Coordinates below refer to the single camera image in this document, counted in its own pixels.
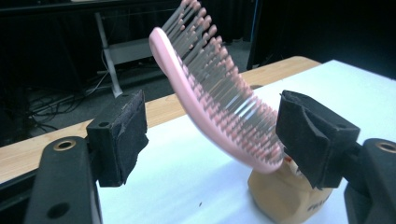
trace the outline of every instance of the hairbrush bristle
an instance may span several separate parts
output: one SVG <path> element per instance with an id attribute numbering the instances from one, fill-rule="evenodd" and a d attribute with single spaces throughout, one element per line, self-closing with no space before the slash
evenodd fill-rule
<path id="1" fill-rule="evenodd" d="M 182 1 L 163 31 L 196 99 L 217 127 L 256 159 L 278 163 L 284 155 L 275 133 L 277 112 L 242 79 L 211 22 L 198 1 Z"/>

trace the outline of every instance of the pink hairbrush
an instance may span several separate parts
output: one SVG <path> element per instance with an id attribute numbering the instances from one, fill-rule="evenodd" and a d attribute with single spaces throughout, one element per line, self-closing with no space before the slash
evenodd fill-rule
<path id="1" fill-rule="evenodd" d="M 277 112 L 254 95 L 210 23 L 198 1 L 183 0 L 150 34 L 151 51 L 202 133 L 254 170 L 270 173 L 284 156 Z"/>

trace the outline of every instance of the wooden surface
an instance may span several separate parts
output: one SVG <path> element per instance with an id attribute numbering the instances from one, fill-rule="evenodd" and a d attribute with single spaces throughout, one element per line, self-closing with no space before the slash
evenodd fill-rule
<path id="1" fill-rule="evenodd" d="M 247 71 L 242 75 L 250 85 L 263 86 L 317 65 L 319 63 L 304 57 L 292 57 Z M 146 110 L 149 128 L 185 115 L 174 94 L 147 102 Z M 87 120 L 52 133 L 0 147 L 0 183 L 37 168 L 41 152 L 50 142 L 72 135 L 85 137 L 85 129 L 90 122 Z"/>

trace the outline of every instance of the white tabletop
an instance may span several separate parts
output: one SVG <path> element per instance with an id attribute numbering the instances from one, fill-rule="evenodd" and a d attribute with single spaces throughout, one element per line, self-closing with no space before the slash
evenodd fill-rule
<path id="1" fill-rule="evenodd" d="M 331 61 L 257 89 L 278 108 L 283 90 L 307 94 L 361 128 L 396 142 L 396 81 Z M 108 223 L 272 223 L 248 191 L 251 169 L 218 149 L 187 116 L 148 129 L 127 184 L 99 189 Z M 343 180 L 305 223 L 347 223 Z"/>

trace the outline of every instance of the metal leg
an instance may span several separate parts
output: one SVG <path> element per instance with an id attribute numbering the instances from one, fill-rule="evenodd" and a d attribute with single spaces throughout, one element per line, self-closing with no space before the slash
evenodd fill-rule
<path id="1" fill-rule="evenodd" d="M 119 80 L 117 79 L 116 68 L 114 67 L 113 60 L 111 59 L 111 56 L 110 56 L 110 49 L 108 48 L 106 33 L 105 33 L 105 29 L 103 27 L 102 18 L 100 16 L 99 12 L 95 13 L 95 18 L 96 18 L 96 23 L 98 25 L 100 37 L 102 39 L 102 48 L 105 53 L 107 69 L 108 69 L 108 72 L 110 73 L 111 81 L 113 83 L 113 85 L 112 85 L 113 94 L 114 94 L 114 97 L 117 97 L 122 94 L 122 89 L 120 87 Z"/>

